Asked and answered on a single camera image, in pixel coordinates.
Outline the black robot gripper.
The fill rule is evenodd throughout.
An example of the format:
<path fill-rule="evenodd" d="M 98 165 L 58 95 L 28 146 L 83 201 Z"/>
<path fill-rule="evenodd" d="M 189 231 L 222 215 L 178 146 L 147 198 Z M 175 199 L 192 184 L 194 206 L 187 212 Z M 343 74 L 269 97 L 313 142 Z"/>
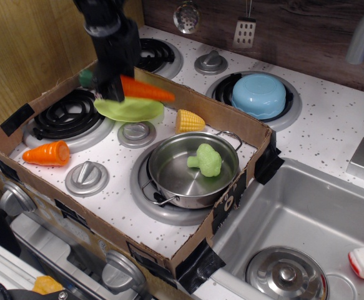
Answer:
<path fill-rule="evenodd" d="M 105 26 L 88 26 L 97 55 L 92 84 L 102 99 L 122 102 L 125 92 L 121 76 L 134 77 L 140 61 L 140 39 L 137 24 L 131 19 L 118 19 Z"/>

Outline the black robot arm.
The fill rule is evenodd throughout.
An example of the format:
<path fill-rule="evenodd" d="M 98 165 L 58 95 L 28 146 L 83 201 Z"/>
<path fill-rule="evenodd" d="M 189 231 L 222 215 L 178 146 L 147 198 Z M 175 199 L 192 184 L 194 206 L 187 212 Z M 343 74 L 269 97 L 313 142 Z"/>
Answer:
<path fill-rule="evenodd" d="M 123 102 L 121 76 L 134 77 L 140 61 L 140 38 L 135 21 L 124 14 L 124 1 L 75 1 L 84 16 L 97 56 L 93 87 L 102 99 Z"/>

